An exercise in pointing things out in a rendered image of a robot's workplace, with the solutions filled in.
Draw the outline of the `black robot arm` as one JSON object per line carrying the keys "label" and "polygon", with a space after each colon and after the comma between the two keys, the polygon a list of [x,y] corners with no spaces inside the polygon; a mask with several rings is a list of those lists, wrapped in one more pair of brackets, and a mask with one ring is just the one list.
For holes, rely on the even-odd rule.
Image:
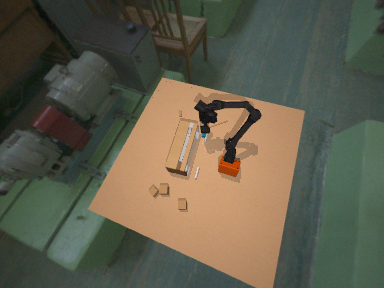
{"label": "black robot arm", "polygon": [[204,113],[205,111],[205,119],[210,120],[212,118],[212,120],[208,123],[213,124],[217,122],[218,114],[215,111],[225,108],[245,108],[250,113],[247,118],[247,121],[243,124],[243,126],[239,129],[235,136],[233,138],[229,137],[229,139],[226,141],[225,149],[227,152],[224,155],[223,161],[233,164],[236,156],[235,147],[238,141],[250,128],[250,126],[261,118],[261,112],[258,109],[255,109],[248,101],[225,102],[220,100],[214,100],[212,103],[205,104],[202,100],[200,100],[194,107],[194,109],[200,113]]}

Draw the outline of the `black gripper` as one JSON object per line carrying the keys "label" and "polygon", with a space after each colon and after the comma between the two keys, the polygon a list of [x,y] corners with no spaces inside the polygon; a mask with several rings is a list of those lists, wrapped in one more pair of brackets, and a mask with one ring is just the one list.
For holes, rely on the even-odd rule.
{"label": "black gripper", "polygon": [[[204,111],[204,113],[205,113],[205,111]],[[203,133],[203,134],[209,134],[210,133],[210,127],[207,125],[207,123],[209,121],[211,121],[212,118],[210,120],[205,119],[204,113],[199,112],[199,121],[201,121],[201,123],[204,124],[203,126],[200,126],[200,130],[201,130],[201,133]]]}

